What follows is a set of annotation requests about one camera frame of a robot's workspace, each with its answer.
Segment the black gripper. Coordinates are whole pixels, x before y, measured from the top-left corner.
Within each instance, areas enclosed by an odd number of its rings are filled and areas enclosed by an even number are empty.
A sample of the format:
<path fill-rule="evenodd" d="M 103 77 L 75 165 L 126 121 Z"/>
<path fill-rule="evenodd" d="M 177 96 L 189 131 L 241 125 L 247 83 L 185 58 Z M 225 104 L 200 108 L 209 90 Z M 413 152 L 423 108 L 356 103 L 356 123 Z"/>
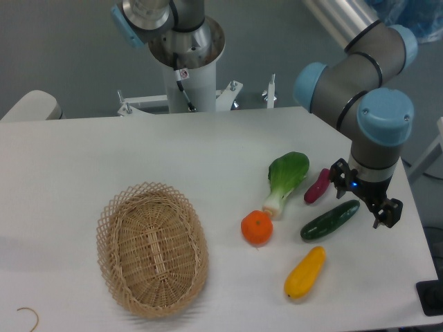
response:
<path fill-rule="evenodd" d="M 336 189 L 337 199 L 349 190 L 359 197 L 374 215 L 373 228 L 380 225 L 392 228 L 401 218 L 403 203 L 398 199 L 388 199 L 387 190 L 392 177 L 379 182 L 364 181 L 351 176 L 348 163 L 340 158 L 329 169 L 329 181 Z"/>

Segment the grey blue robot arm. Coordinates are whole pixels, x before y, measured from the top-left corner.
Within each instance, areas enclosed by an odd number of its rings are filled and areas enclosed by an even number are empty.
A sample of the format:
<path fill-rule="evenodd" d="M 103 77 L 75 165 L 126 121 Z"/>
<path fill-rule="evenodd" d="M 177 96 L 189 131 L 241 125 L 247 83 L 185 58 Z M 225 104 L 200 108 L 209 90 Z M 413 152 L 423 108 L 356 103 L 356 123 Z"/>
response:
<path fill-rule="evenodd" d="M 332 165 L 337 194 L 352 192 L 375 217 L 394 226 L 402 202 L 386 192 L 414 106 L 385 83 L 417 56 L 407 28 L 382 23 L 364 1 L 308 1 L 307 7 L 347 57 L 335 66 L 312 63 L 296 78 L 295 101 L 352 142 L 348 160 Z M 203 1 L 121 1 L 111 8 L 121 35 L 134 48 L 147 46 L 161 65 L 170 113 L 227 111 L 238 83 L 217 92 L 215 64 L 225 47 L 220 25 Z"/>

